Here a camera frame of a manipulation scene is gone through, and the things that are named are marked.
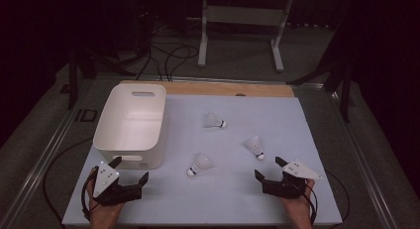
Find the white shuttlecock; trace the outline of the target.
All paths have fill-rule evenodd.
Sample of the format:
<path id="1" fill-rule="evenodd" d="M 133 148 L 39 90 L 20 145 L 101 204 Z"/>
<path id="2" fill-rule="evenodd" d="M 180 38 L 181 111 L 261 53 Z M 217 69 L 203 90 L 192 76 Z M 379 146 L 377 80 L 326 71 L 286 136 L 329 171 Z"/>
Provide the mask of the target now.
<path id="1" fill-rule="evenodd" d="M 213 161 L 207 155 L 199 154 L 186 173 L 188 176 L 195 176 L 199 172 L 207 171 L 213 167 Z"/>
<path id="2" fill-rule="evenodd" d="M 226 128 L 227 122 L 213 112 L 209 112 L 204 119 L 205 128 Z"/>
<path id="3" fill-rule="evenodd" d="M 250 150 L 259 161 L 264 159 L 263 146 L 260 136 L 254 136 L 248 139 L 244 143 L 244 146 Z"/>

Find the white metal stand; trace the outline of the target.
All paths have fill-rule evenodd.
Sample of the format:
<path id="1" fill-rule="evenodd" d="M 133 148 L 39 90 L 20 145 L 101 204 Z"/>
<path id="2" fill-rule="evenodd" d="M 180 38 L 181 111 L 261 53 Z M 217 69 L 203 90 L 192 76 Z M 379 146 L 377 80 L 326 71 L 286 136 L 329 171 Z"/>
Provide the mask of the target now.
<path id="1" fill-rule="evenodd" d="M 277 27 L 276 36 L 270 40 L 270 48 L 275 69 L 284 71 L 279 44 L 284 33 L 293 0 L 286 0 L 282 9 L 246 8 L 232 6 L 209 5 L 202 0 L 201 8 L 201 40 L 198 51 L 198 65 L 204 67 L 207 58 L 209 23 L 256 25 Z"/>

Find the metal floor rail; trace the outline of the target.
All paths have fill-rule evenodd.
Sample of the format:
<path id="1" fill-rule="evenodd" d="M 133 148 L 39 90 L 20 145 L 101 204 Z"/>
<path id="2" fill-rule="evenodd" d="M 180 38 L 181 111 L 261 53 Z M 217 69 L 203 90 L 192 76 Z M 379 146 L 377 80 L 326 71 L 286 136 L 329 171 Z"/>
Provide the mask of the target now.
<path id="1" fill-rule="evenodd" d="M 340 112 L 340 98 L 336 92 L 327 93 L 329 100 L 334 109 L 335 115 L 339 119 L 339 122 L 344 131 L 346 139 L 350 142 L 351 153 L 354 158 L 355 164 L 358 168 L 360 176 L 367 189 L 367 194 L 370 201 L 375 209 L 378 219 L 383 229 L 399 229 L 394 216 L 392 215 L 388 203 L 386 202 L 379 184 L 374 178 L 373 172 L 368 165 L 368 160 L 362 151 L 362 148 L 356 138 L 356 135 L 351 125 L 344 120 Z"/>
<path id="2" fill-rule="evenodd" d="M 68 109 L 68 95 L 60 91 L 64 81 L 58 80 L 0 149 L 0 229 L 62 229 L 90 143 L 89 134 L 74 133 L 74 120 L 93 84 L 81 81 Z"/>

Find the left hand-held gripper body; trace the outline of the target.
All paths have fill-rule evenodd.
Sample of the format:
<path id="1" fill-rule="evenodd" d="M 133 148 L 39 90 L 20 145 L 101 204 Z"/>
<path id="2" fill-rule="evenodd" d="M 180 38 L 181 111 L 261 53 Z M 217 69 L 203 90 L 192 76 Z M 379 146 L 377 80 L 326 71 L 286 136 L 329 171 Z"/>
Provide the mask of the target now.
<path id="1" fill-rule="evenodd" d="M 142 186 L 138 184 L 120 185 L 119 178 L 120 173 L 116 169 L 112 169 L 109 164 L 101 163 L 96 174 L 93 198 L 103 206 L 117 205 L 142 198 Z"/>

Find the pale table mat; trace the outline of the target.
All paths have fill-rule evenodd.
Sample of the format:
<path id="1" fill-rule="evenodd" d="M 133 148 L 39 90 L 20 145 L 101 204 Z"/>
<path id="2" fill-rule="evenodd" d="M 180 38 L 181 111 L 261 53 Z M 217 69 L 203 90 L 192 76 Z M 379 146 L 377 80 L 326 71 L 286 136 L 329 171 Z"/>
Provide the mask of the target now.
<path id="1" fill-rule="evenodd" d="M 119 224 L 127 226 L 272 226 L 286 221 L 278 200 L 263 193 L 254 170 L 279 180 L 275 158 L 300 161 L 317 173 L 324 167 L 298 99 L 175 95 L 166 98 L 168 116 L 162 164 L 139 200 L 125 204 Z M 226 128 L 205 128 L 213 112 Z M 260 136 L 264 159 L 244 143 Z M 195 176 L 187 170 L 199 154 L 214 167 Z"/>

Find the white plastic bin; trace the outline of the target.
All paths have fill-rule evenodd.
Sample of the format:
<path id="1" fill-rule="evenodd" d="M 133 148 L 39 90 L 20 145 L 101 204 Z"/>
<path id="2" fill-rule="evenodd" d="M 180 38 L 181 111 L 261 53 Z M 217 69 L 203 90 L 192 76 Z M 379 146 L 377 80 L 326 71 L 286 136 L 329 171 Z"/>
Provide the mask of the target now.
<path id="1" fill-rule="evenodd" d="M 152 170 L 163 160 L 166 89 L 159 84 L 121 83 L 115 86 L 101 113 L 93 146 L 119 169 Z"/>

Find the person's right hand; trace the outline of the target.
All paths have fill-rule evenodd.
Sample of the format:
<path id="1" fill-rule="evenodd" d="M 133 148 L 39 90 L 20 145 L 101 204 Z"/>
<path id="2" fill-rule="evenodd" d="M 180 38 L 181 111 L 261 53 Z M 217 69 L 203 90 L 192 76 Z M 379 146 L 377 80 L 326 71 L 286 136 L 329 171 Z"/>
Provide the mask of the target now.
<path id="1" fill-rule="evenodd" d="M 315 185 L 315 181 L 313 179 L 307 179 L 306 185 L 305 194 L 299 198 L 287 199 L 281 197 L 279 199 L 291 224 L 311 223 L 308 198 L 311 196 L 311 189 Z"/>

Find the person's left hand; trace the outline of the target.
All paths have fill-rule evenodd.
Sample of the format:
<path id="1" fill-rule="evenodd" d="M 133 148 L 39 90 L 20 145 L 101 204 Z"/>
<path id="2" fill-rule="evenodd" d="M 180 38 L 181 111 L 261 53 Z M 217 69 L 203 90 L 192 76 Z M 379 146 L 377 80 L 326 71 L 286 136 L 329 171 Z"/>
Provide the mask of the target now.
<path id="1" fill-rule="evenodd" d="M 112 206 L 103 206 L 99 204 L 92 195 L 94 180 L 91 179 L 87 184 L 86 190 L 89 196 L 89 218 L 91 224 L 115 224 L 124 207 L 124 203 Z"/>

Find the black stand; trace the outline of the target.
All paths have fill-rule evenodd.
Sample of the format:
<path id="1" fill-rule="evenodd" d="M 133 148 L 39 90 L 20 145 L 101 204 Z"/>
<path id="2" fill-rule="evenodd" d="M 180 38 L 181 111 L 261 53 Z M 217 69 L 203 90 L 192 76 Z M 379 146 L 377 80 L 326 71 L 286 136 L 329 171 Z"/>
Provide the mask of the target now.
<path id="1" fill-rule="evenodd" d="M 68 53 L 68 109 L 73 108 L 78 99 L 78 74 L 81 73 L 87 79 L 94 79 L 98 74 L 96 63 L 102 64 L 120 75 L 135 76 L 134 73 L 123 69 L 91 49 L 71 49 Z"/>
<path id="2" fill-rule="evenodd" d="M 340 113 L 343 119 L 349 122 L 350 90 L 353 72 L 351 63 L 350 59 L 342 57 L 325 64 L 319 64 L 314 71 L 297 79 L 287 81 L 287 84 L 298 86 L 324 73 L 329 73 L 322 84 L 322 89 L 326 92 L 334 93 L 341 86 L 341 97 L 339 98 Z"/>

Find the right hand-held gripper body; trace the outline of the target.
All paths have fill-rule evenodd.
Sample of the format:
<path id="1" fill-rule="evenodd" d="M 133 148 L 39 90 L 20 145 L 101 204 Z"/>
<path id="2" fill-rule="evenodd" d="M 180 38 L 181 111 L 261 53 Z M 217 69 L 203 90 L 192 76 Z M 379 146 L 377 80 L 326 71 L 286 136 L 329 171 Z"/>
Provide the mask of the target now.
<path id="1" fill-rule="evenodd" d="M 322 176 L 300 161 L 287 162 L 282 168 L 282 180 L 265 179 L 262 192 L 277 197 L 295 199 L 305 193 L 307 179 L 321 179 Z"/>

